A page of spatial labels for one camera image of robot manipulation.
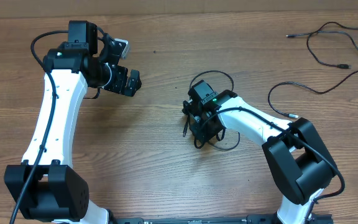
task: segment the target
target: wooden table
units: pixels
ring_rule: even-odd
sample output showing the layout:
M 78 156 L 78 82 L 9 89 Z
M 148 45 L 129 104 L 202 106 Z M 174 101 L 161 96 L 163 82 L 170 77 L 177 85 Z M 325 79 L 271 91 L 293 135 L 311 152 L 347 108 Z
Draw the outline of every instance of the wooden table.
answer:
M 325 90 L 358 69 L 358 53 L 345 36 L 319 35 L 311 46 L 321 60 L 349 63 L 351 71 L 318 64 L 305 38 L 285 38 L 327 21 L 358 26 L 358 11 L 0 19 L 0 223 L 8 222 L 14 207 L 3 182 L 5 167 L 20 163 L 44 91 L 30 43 L 41 33 L 67 29 L 70 19 L 89 20 L 127 39 L 132 52 L 120 65 L 141 74 L 143 86 L 133 98 L 103 91 L 98 100 L 82 102 L 73 143 L 74 168 L 88 182 L 91 199 L 117 217 L 235 217 L 274 213 L 280 206 L 282 195 L 259 146 L 242 136 L 230 152 L 198 150 L 191 134 L 182 137 L 181 103 L 197 73 L 231 74 L 239 96 L 280 117 L 267 104 L 274 84 L 292 80 Z M 358 43 L 358 32 L 350 33 Z M 36 51 L 43 57 L 66 39 L 46 37 Z M 203 78 L 216 91 L 230 87 L 220 74 Z M 314 212 L 333 214 L 336 223 L 358 223 L 358 74 L 321 96 L 277 88 L 272 101 L 314 123 L 345 177 L 345 192 L 322 200 Z M 229 131 L 218 144 L 235 141 Z M 338 188 L 335 178 L 326 192 Z M 17 223 L 37 222 L 19 215 Z

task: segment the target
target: wooden surface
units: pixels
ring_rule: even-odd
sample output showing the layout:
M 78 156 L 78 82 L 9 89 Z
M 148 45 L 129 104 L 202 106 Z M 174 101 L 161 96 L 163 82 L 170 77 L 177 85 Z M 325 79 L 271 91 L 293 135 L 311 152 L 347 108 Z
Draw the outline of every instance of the wooden surface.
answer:
M 282 197 L 261 147 L 244 136 L 230 152 L 209 146 L 197 150 L 191 134 L 182 137 L 181 103 L 190 80 L 205 70 L 225 71 L 246 102 L 279 116 L 267 104 L 274 84 L 292 80 L 325 90 L 351 72 L 319 65 L 305 38 L 285 35 L 309 32 L 327 21 L 358 26 L 358 11 L 0 20 L 0 223 L 8 222 L 14 207 L 2 180 L 4 170 L 20 163 L 44 90 L 30 42 L 41 33 L 66 29 L 70 19 L 87 19 L 113 37 L 129 40 L 132 52 L 120 64 L 139 70 L 143 83 L 133 98 L 104 91 L 98 100 L 82 102 L 74 168 L 88 182 L 92 201 L 117 217 L 235 217 L 273 213 Z M 358 43 L 358 32 L 350 33 Z M 36 51 L 42 57 L 66 39 L 61 34 L 44 38 Z M 320 35 L 311 46 L 325 62 L 358 69 L 358 54 L 346 37 Z M 216 91 L 230 87 L 219 74 L 204 79 Z M 358 223 L 358 74 L 322 96 L 281 87 L 272 101 L 314 123 L 345 177 L 345 192 L 322 200 L 314 212 L 331 213 L 336 223 Z M 235 138 L 230 131 L 219 144 L 231 146 Z M 326 192 L 337 188 L 334 179 Z M 19 215 L 17 223 L 35 223 L 21 219 Z
M 0 0 L 0 18 L 358 9 L 358 0 Z

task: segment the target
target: cable connector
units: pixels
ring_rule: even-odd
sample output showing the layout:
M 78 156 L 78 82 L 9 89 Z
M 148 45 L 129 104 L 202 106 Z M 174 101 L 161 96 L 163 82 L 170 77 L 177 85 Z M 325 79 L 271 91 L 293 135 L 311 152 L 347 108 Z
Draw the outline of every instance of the cable connector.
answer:
M 288 114 L 288 117 L 289 118 L 299 118 L 299 116 L 296 114 Z
M 337 68 L 340 68 L 340 69 L 349 69 L 349 68 L 352 68 L 350 65 L 348 64 L 339 64 L 339 65 L 336 65 Z

